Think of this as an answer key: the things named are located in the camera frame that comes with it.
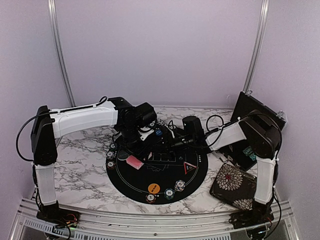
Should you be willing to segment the orange big blind button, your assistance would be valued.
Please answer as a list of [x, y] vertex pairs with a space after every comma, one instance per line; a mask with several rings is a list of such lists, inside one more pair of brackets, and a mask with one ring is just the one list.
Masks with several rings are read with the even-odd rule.
[[150, 194], [157, 194], [160, 192], [161, 188], [157, 183], [151, 183], [147, 190]]

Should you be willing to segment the red playing card deck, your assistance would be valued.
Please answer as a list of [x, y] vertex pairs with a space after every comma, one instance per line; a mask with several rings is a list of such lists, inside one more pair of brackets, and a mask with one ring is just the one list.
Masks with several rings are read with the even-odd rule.
[[136, 170], [139, 170], [144, 165], [143, 162], [141, 162], [139, 159], [137, 159], [133, 155], [130, 155], [126, 159], [126, 163], [129, 164], [131, 167], [135, 168]]

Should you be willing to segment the black white poker chip stack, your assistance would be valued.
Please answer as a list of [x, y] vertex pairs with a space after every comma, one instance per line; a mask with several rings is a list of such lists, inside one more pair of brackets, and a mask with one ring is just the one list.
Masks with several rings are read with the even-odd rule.
[[108, 160], [114, 159], [115, 158], [115, 153], [113, 151], [108, 151], [106, 154], [106, 158]]

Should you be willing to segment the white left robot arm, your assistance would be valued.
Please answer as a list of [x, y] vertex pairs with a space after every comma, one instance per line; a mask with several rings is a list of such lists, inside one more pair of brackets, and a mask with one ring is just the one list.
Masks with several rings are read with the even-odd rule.
[[62, 224], [77, 211], [60, 208], [56, 196], [54, 169], [58, 158], [56, 139], [65, 135], [96, 127], [113, 126], [121, 134], [120, 143], [133, 155], [139, 155], [150, 144], [148, 140], [156, 123], [154, 107], [145, 102], [131, 105], [123, 97], [103, 96], [99, 102], [71, 108], [38, 108], [30, 134], [32, 177], [36, 186], [36, 217], [51, 223]]

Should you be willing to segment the blue orange chip stack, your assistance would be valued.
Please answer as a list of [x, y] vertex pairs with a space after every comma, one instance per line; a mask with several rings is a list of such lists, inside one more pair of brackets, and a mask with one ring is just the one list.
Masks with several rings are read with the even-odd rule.
[[186, 187], [186, 183], [183, 180], [177, 180], [174, 185], [174, 190], [176, 192], [182, 192]]

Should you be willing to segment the blue small blind button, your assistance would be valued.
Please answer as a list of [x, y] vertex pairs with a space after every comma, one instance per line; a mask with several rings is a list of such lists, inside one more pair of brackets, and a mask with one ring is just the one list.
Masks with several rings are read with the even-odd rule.
[[158, 129], [158, 130], [155, 131], [155, 134], [156, 134], [157, 136], [162, 136], [162, 135], [163, 135], [163, 132], [162, 132], [160, 129]]

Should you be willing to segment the red triangular marker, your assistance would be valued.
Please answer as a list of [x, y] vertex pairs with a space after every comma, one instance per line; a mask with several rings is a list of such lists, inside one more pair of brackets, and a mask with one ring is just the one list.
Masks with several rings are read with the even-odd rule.
[[183, 167], [184, 167], [184, 174], [185, 175], [187, 175], [189, 172], [197, 169], [196, 165], [193, 165], [193, 164], [191, 164], [189, 162], [184, 162], [183, 163]]

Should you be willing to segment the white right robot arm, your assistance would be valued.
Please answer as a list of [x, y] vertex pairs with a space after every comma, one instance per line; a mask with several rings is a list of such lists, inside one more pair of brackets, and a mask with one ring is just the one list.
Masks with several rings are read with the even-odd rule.
[[202, 127], [195, 127], [195, 121], [198, 121], [195, 116], [184, 118], [185, 135], [176, 132], [173, 123], [168, 124], [169, 130], [175, 134], [175, 146], [186, 145], [214, 152], [234, 143], [247, 141], [248, 147], [243, 153], [248, 157], [255, 156], [257, 179], [251, 207], [243, 207], [239, 212], [231, 214], [230, 223], [239, 228], [272, 221], [271, 204], [277, 200], [274, 188], [278, 177], [278, 155], [283, 141], [278, 124], [268, 114], [258, 110], [207, 133], [203, 132]]

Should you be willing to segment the red poker chip stack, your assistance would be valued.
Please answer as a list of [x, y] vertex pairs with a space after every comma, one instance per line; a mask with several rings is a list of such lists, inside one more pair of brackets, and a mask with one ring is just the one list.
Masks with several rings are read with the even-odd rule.
[[106, 163], [107, 169], [114, 169], [116, 166], [116, 163], [113, 160], [110, 160]]

